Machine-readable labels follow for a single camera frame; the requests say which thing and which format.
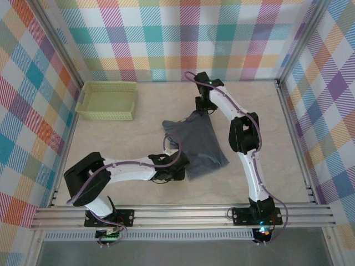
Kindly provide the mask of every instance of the colorful checkered fabric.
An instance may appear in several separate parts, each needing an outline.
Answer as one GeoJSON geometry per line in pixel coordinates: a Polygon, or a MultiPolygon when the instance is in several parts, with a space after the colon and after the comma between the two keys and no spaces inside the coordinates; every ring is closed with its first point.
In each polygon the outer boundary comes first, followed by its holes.
{"type": "MultiPolygon", "coordinates": [[[[221,80],[273,79],[298,41],[293,25],[302,22],[306,2],[56,0],[67,27],[60,34],[73,39],[88,79],[129,81],[180,81],[187,70],[221,80]]],[[[304,14],[303,26],[312,12],[304,14]]]]}
{"type": "Polygon", "coordinates": [[[287,80],[288,104],[345,257],[355,261],[355,1],[333,0],[287,80]]]}
{"type": "Polygon", "coordinates": [[[78,88],[25,0],[0,0],[0,265],[20,265],[44,207],[78,88]]]}

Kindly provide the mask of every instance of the beige floor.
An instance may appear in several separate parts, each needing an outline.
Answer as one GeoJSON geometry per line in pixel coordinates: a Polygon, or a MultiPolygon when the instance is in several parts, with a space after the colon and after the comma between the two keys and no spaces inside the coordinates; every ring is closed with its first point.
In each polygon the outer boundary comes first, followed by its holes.
{"type": "MultiPolygon", "coordinates": [[[[230,94],[248,111],[259,115],[263,137],[261,164],[269,190],[284,202],[307,202],[305,184],[273,82],[226,82],[230,94]]],[[[88,153],[103,157],[141,158],[162,152],[163,120],[178,121],[195,108],[197,88],[192,83],[140,83],[133,121],[90,121],[79,118],[65,169],[88,153]]],[[[239,157],[228,143],[229,122],[221,111],[211,115],[220,146],[229,165],[193,181],[156,185],[128,181],[104,189],[115,204],[223,204],[247,203],[248,186],[239,157]]],[[[69,193],[62,179],[56,205],[65,205],[69,193]]]]}

